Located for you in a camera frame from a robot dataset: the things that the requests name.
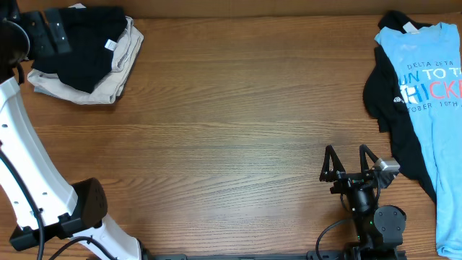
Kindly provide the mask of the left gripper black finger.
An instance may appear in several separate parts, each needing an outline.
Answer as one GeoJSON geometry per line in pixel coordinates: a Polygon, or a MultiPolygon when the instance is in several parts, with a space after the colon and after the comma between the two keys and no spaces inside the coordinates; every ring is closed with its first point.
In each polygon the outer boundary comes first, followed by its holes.
{"type": "Polygon", "coordinates": [[[45,10],[44,13],[51,33],[51,42],[56,53],[63,54],[71,52],[71,46],[68,42],[68,37],[59,10],[52,8],[45,10]]]}
{"type": "Polygon", "coordinates": [[[30,50],[27,55],[29,60],[52,56],[54,48],[45,20],[39,11],[25,12],[20,15],[20,25],[27,33],[30,50]]]}

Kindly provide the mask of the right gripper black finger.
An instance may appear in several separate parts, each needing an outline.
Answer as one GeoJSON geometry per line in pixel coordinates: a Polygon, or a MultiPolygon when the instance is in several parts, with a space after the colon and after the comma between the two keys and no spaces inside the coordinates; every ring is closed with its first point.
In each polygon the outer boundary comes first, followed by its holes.
{"type": "Polygon", "coordinates": [[[339,181],[342,178],[344,178],[345,174],[346,171],[344,169],[344,166],[341,164],[341,161],[335,153],[334,148],[331,145],[328,145],[325,150],[324,161],[323,166],[321,168],[319,181],[339,181]]]}
{"type": "Polygon", "coordinates": [[[370,150],[366,144],[361,144],[359,146],[359,158],[362,173],[365,173],[370,169],[367,163],[367,157],[370,158],[373,163],[376,163],[378,160],[378,157],[370,150]]]}

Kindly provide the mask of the black t-shirt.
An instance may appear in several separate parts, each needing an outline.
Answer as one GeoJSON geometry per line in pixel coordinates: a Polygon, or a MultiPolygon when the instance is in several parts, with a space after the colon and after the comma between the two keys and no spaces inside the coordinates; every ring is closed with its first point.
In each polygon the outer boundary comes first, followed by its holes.
{"type": "Polygon", "coordinates": [[[113,51],[106,48],[116,42],[127,26],[119,6],[94,6],[85,9],[59,9],[71,50],[56,56],[37,58],[32,68],[56,74],[65,85],[91,93],[96,84],[112,70],[113,51]]]}

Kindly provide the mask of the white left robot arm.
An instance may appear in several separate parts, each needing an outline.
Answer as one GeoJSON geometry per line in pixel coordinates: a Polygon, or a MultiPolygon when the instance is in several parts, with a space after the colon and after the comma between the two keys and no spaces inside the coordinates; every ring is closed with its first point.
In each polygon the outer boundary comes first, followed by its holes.
{"type": "Polygon", "coordinates": [[[22,13],[17,2],[1,2],[1,187],[17,218],[9,242],[17,251],[37,247],[38,259],[55,237],[68,242],[54,259],[75,243],[99,259],[151,259],[108,214],[96,178],[69,184],[62,177],[28,118],[20,93],[22,61],[69,49],[57,9],[22,13]]]}

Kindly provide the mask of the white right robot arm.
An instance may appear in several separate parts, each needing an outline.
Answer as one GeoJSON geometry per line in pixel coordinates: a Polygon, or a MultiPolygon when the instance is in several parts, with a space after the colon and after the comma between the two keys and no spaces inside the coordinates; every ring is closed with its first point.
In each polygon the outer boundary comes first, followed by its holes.
{"type": "Polygon", "coordinates": [[[351,217],[339,220],[325,228],[315,244],[315,258],[326,259],[320,244],[324,235],[340,225],[352,222],[357,241],[346,243],[344,249],[329,254],[329,259],[342,260],[400,260],[405,251],[403,243],[406,213],[397,206],[379,205],[381,191],[390,186],[400,173],[400,165],[390,158],[377,157],[366,145],[359,146],[360,172],[348,173],[334,148],[325,149],[319,181],[332,183],[332,194],[338,194],[342,207],[351,217]]]}

